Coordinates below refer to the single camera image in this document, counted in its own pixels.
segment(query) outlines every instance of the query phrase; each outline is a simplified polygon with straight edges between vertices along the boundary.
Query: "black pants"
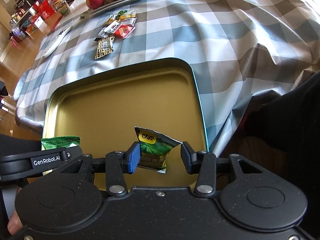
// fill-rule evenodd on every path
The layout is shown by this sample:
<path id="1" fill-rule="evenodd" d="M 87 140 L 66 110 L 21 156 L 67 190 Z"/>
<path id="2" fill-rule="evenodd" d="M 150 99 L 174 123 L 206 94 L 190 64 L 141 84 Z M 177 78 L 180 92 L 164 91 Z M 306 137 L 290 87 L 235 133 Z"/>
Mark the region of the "black pants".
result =
<path id="1" fill-rule="evenodd" d="M 288 152 L 287 180 L 308 198 L 301 223 L 313 237 L 320 236 L 320 72 L 295 90 L 248 115 L 247 135 Z"/>

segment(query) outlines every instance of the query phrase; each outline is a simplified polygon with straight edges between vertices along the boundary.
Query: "metal tray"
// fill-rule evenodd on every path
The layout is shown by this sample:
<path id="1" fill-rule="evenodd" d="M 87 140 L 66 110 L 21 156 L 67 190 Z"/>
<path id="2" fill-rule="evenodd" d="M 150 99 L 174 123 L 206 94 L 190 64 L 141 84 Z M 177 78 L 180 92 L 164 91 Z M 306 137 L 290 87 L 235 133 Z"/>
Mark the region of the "metal tray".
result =
<path id="1" fill-rule="evenodd" d="M 116 68 L 58 88 L 51 96 L 44 122 L 44 138 L 80 136 L 84 153 L 94 158 L 127 150 L 137 141 L 134 126 L 188 141 L 196 151 L 207 150 L 199 94 L 191 67 L 166 58 Z M 125 174 L 130 189 L 136 186 L 187 186 L 188 175 L 180 146 L 166 159 L 167 172 L 137 168 Z M 96 174 L 95 185 L 105 189 L 105 175 Z"/>
<path id="2" fill-rule="evenodd" d="M 139 0 L 119 0 L 119 1 L 115 1 L 109 4 L 106 4 L 104 6 L 99 7 L 98 9 L 92 10 L 92 9 L 88 9 L 88 13 L 92 16 L 92 15 L 96 15 L 96 14 L 100 14 L 102 12 L 108 11 L 110 9 L 119 7 L 119 6 L 123 6 L 125 4 L 128 3 L 132 3 L 135 1 L 139 1 Z"/>

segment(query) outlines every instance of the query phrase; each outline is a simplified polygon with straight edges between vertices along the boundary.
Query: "green snack packet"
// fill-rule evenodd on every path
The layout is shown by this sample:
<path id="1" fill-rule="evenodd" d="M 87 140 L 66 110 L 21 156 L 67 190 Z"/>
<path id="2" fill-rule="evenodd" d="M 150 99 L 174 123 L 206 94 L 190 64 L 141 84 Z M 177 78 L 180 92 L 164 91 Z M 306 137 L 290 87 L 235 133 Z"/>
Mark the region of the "green snack packet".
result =
<path id="1" fill-rule="evenodd" d="M 139 166 L 165 173 L 165 158 L 181 142 L 150 129 L 138 126 L 134 129 L 140 143 Z"/>
<path id="2" fill-rule="evenodd" d="M 126 13 L 127 11 L 129 11 L 129 9 L 121 10 L 120 12 L 118 12 L 117 17 L 120 17 L 121 15 L 123 15 L 124 13 Z"/>
<path id="3" fill-rule="evenodd" d="M 80 144 L 79 136 L 60 136 L 53 138 L 42 138 L 41 143 L 45 150 L 61 147 L 73 147 Z"/>

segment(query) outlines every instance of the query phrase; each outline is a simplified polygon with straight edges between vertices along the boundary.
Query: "red apple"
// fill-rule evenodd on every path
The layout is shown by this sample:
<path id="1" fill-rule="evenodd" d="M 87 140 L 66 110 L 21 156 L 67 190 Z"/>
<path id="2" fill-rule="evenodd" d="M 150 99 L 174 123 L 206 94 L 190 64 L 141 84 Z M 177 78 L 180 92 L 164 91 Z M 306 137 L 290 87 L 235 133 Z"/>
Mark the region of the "red apple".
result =
<path id="1" fill-rule="evenodd" d="M 85 0 L 85 4 L 92 10 L 98 9 L 104 3 L 104 0 Z"/>

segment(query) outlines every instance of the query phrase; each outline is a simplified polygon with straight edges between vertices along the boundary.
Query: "glass jar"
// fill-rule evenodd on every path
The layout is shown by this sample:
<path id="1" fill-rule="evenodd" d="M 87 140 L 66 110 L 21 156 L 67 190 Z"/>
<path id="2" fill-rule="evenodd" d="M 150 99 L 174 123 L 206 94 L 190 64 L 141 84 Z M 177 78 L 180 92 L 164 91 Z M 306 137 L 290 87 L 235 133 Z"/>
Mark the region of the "glass jar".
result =
<path id="1" fill-rule="evenodd" d="M 55 12 L 59 12 L 62 16 L 68 15 L 71 10 L 66 0 L 58 0 L 51 5 Z"/>

